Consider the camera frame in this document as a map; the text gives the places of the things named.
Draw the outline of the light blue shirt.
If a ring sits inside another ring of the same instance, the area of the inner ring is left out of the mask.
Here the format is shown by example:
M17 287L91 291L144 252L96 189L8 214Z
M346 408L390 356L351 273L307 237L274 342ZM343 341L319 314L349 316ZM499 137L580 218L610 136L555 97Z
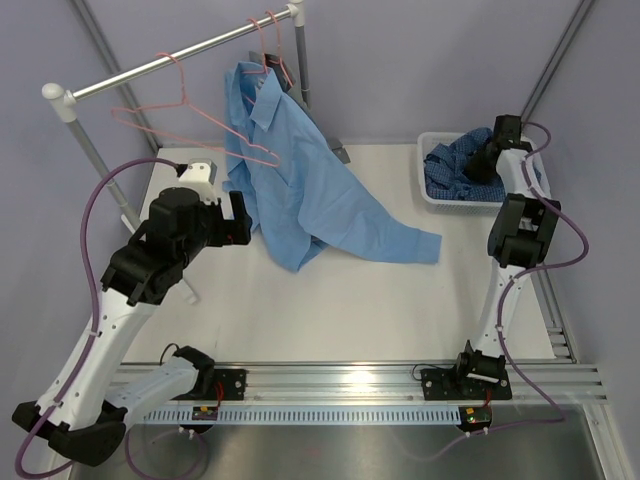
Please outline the light blue shirt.
M225 187L243 194L279 266L297 272L328 247L374 262L438 262L441 236L394 219L274 71L240 62L225 74L225 95Z

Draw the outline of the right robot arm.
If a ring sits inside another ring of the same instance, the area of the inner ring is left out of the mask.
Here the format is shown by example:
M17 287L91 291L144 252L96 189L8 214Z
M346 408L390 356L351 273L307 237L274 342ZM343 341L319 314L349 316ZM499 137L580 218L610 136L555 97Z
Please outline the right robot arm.
M522 139L521 118L501 115L490 140L474 154L465 174L479 183L499 178L505 199L489 233L491 277L480 317L480 332L458 355L452 383L465 399L511 397L507 338L516 306L531 270L549 250L560 203L548 198L532 165L535 149Z

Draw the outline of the pink hanger of checkered shirt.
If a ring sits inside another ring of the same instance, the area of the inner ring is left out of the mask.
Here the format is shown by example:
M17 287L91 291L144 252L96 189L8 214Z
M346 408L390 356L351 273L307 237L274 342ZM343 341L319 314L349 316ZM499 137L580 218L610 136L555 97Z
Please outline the pink hanger of checkered shirt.
M206 150L222 153L226 156L248 161L256 164L265 165L271 168L276 168L281 165L281 158L275 152L267 149L266 147L252 143L245 135L242 135L238 131L234 130L230 126L227 126L221 120L216 118L215 116L209 115L196 105L194 105L187 93L186 88L186 79L185 72L181 62L172 54L167 52L159 52L156 54L158 59L169 60L171 64L175 65L179 71L179 79L180 79L180 100L174 103L162 103L162 104L149 104L143 105L136 108L127 108L127 107L113 107L110 110L112 118L127 127L134 128L136 130L142 131L143 133L151 133L157 135L159 137L163 137L170 140L178 141L179 143L186 144L188 146L203 148ZM249 154L243 154L242 152L236 153L234 151L228 150L225 147L209 145L200 141L195 141L189 139L184 136L179 136L174 133L170 133L164 130L158 130L151 127L143 126L141 123L136 123L132 120L127 120L123 117L123 114L127 114L133 116L134 114L142 114L147 111L161 111L161 110L172 110L172 109L181 109L185 108L190 110L196 116L207 120L208 122L214 124L215 126L221 128L225 133L230 134L232 137L239 139L242 143L244 143L249 148Z

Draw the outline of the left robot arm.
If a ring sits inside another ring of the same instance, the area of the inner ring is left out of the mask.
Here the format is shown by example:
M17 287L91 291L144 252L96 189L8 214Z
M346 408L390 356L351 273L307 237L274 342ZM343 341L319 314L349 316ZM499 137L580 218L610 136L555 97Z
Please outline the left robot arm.
M252 219L241 192L229 194L233 216L189 188L168 188L151 203L147 219L117 250L91 288L85 332L55 381L36 401L19 404L12 420L61 456L98 466L119 447L131 426L173 399L201 400L219 382L215 362L182 347L163 365L128 386L109 385L133 340L186 267L207 247L246 245Z

